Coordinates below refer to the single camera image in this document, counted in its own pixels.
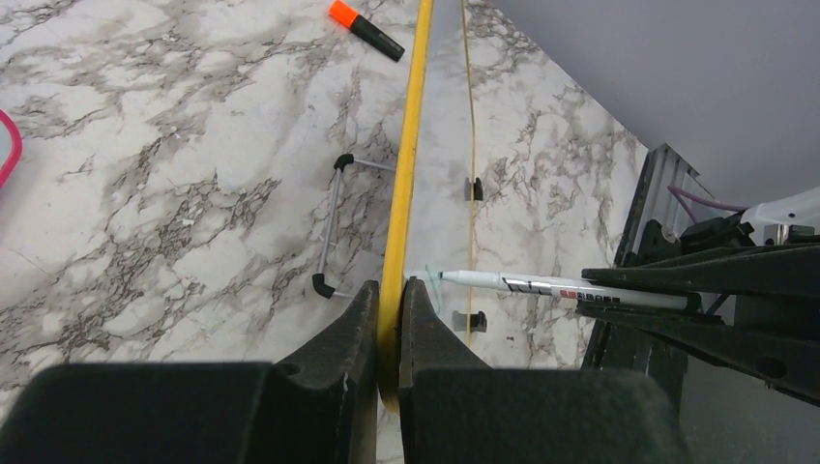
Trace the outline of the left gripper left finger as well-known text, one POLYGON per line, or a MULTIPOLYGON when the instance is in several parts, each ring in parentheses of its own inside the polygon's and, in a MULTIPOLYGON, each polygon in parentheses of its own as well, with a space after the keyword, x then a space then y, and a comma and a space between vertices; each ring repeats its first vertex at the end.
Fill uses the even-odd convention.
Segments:
POLYGON ((41 371, 1 427, 5 463, 371 463, 375 325, 366 282, 280 362, 71 363, 41 371))

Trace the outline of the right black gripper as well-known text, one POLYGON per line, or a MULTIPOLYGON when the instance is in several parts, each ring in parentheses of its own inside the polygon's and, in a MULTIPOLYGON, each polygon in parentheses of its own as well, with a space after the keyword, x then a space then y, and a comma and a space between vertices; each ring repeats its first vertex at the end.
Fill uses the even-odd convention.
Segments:
MULTIPOLYGON (((741 214, 713 217, 668 237, 646 222, 640 267, 585 269, 584 279, 645 290, 817 298, 819 245, 756 246, 741 214)), ((724 324, 716 315, 581 303, 587 317, 649 334, 697 359, 765 381, 819 405, 819 342, 724 324)))

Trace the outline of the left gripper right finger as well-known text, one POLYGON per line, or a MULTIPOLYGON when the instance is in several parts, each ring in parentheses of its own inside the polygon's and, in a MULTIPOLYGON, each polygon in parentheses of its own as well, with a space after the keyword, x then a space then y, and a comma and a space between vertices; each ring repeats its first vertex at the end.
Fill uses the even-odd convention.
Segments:
POLYGON ((666 394, 625 370, 493 368, 435 314, 401 303, 400 426, 409 463, 688 463, 666 394))

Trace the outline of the yellow framed whiteboard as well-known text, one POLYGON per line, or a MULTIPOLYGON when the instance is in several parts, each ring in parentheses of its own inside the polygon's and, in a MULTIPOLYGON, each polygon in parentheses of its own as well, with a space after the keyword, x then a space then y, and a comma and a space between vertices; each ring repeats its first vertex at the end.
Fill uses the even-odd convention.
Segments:
POLYGON ((471 290, 438 275, 473 268, 478 177, 476 123, 463 1, 422 1, 410 59, 395 166, 376 330, 376 375, 385 409, 399 412, 401 301, 426 284, 445 321, 472 310, 471 290))

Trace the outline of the white green marker pen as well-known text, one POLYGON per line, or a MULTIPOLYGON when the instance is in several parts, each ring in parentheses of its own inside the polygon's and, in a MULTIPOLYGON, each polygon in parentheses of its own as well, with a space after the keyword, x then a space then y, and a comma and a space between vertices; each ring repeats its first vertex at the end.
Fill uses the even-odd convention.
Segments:
POLYGON ((584 279, 478 271, 445 271, 433 274, 438 280, 457 285, 507 291, 526 295, 575 300, 589 304, 634 306, 662 310, 697 310, 700 297, 671 295, 598 285, 584 279))

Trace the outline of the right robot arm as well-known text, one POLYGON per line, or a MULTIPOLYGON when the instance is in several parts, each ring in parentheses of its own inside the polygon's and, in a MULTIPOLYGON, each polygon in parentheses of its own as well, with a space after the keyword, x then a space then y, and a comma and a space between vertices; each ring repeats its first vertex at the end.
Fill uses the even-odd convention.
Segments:
POLYGON ((592 269, 596 283, 682 296, 681 309, 581 303, 579 312, 649 334, 697 359, 819 403, 819 190, 753 206, 731 227, 701 223, 681 256, 592 269))

